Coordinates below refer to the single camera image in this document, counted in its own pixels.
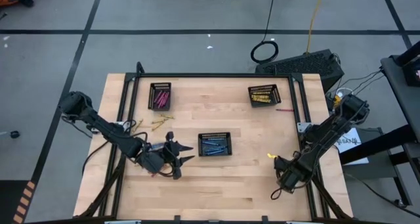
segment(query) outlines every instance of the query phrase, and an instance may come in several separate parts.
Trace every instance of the gray floor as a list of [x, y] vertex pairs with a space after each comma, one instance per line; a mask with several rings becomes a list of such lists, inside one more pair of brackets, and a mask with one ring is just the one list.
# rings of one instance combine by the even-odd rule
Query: gray floor
[[[420, 30], [416, 0], [391, 0], [407, 30]], [[83, 30], [94, 0], [35, 0], [1, 11], [0, 30]], [[271, 29], [307, 30], [316, 0], [275, 0]], [[93, 30], [264, 29], [270, 0], [101, 0]], [[384, 0], [323, 0], [315, 30], [397, 30]], [[132, 72], [141, 61], [147, 72], [253, 72], [249, 57], [262, 35], [90, 35], [72, 90], [88, 94], [97, 109], [106, 74]], [[268, 35], [280, 46], [278, 59], [302, 54], [306, 35]], [[420, 36], [411, 35], [412, 43]], [[72, 65], [80, 35], [0, 35], [1, 129], [19, 129], [21, 138], [0, 138], [0, 179], [30, 179], [54, 109]], [[379, 60], [405, 51], [399, 35], [313, 35], [311, 51], [331, 49], [342, 62], [343, 80], [364, 76]], [[271, 54], [261, 49], [261, 58]], [[346, 85], [355, 88], [357, 82]], [[364, 127], [385, 132], [406, 123], [385, 78], [362, 93], [371, 114]], [[81, 180], [89, 139], [60, 122], [26, 221], [69, 218]], [[419, 185], [407, 166], [400, 171], [420, 212]], [[348, 180], [354, 215], [362, 220], [415, 223], [364, 186]], [[368, 181], [398, 198], [392, 180]]]

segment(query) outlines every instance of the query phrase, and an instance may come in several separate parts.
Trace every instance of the wooden tabletop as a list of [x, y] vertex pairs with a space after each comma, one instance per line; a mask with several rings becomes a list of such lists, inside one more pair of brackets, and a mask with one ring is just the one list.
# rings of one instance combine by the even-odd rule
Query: wooden tabletop
[[[109, 122], [117, 118], [124, 74], [109, 74], [98, 113]], [[148, 110], [150, 83], [171, 82], [171, 109], [166, 114], [175, 120], [165, 122], [152, 132], [153, 120], [159, 114]], [[249, 86], [276, 84], [282, 103], [265, 108], [251, 108]], [[306, 97], [314, 123], [328, 117], [324, 92], [319, 75], [304, 75]], [[304, 121], [299, 87], [295, 84]], [[128, 94], [128, 104], [132, 89]], [[272, 159], [267, 153], [291, 158], [299, 149], [295, 119], [287, 79], [282, 78], [141, 78], [136, 100], [134, 119], [143, 119], [137, 132], [148, 133], [149, 142], [160, 143], [168, 131], [175, 140], [194, 150], [181, 156], [196, 155], [186, 162], [182, 177], [174, 181], [161, 176], [150, 177], [147, 171], [127, 161], [119, 219], [168, 219], [180, 215], [182, 220], [234, 220], [258, 221], [267, 215], [271, 221], [310, 220], [305, 189], [294, 194], [283, 192], [278, 200], [270, 194], [278, 188]], [[230, 132], [232, 155], [198, 157], [198, 133]], [[92, 152], [104, 142], [101, 135], [94, 135]], [[74, 214], [85, 211], [104, 184], [110, 153], [107, 146], [95, 154], [86, 165]], [[330, 149], [320, 160], [324, 185], [335, 201], [352, 215], [347, 188], [337, 151]], [[114, 190], [110, 191], [109, 204]], [[321, 216], [320, 205], [317, 205]]]

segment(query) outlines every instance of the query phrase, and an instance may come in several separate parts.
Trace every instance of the orange striped tape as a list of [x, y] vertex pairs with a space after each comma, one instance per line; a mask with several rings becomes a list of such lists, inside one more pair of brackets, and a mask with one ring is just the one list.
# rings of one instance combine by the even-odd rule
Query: orange striped tape
[[29, 205], [32, 200], [33, 192], [35, 191], [35, 183], [29, 181], [24, 189], [20, 203], [16, 209], [13, 217], [13, 223], [21, 224], [25, 221], [26, 214], [28, 213]]

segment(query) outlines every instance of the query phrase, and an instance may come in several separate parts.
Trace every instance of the black plastic basket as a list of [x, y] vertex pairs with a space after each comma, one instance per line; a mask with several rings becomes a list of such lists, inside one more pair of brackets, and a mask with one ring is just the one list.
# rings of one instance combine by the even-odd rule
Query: black plastic basket
[[[269, 92], [268, 96], [270, 97], [271, 102], [257, 102], [252, 100], [253, 93], [262, 93]], [[251, 100], [252, 107], [262, 107], [262, 106], [273, 106], [275, 104], [281, 103], [280, 94], [278, 93], [277, 85], [262, 85], [248, 87], [249, 100]]]
[[[208, 145], [205, 142], [215, 143], [218, 145]], [[210, 154], [207, 150], [221, 148], [222, 152]], [[232, 142], [230, 141], [230, 133], [202, 133], [198, 134], [198, 156], [229, 156], [232, 155]]]
[[[159, 108], [159, 94], [169, 93], [166, 103]], [[155, 111], [168, 111], [171, 107], [171, 83], [151, 83], [148, 108]]]

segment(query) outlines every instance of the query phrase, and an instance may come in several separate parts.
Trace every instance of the white paper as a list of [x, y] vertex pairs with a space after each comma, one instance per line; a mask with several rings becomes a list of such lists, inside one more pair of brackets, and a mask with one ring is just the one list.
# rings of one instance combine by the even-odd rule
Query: white paper
[[[337, 142], [334, 143], [335, 146], [339, 149], [339, 152], [342, 153], [351, 148], [359, 146], [361, 143], [359, 134], [357, 134], [356, 128], [352, 128], [348, 133], [344, 134]], [[356, 165], [356, 164], [368, 164], [368, 158], [362, 158], [354, 162], [349, 162], [347, 165]]]

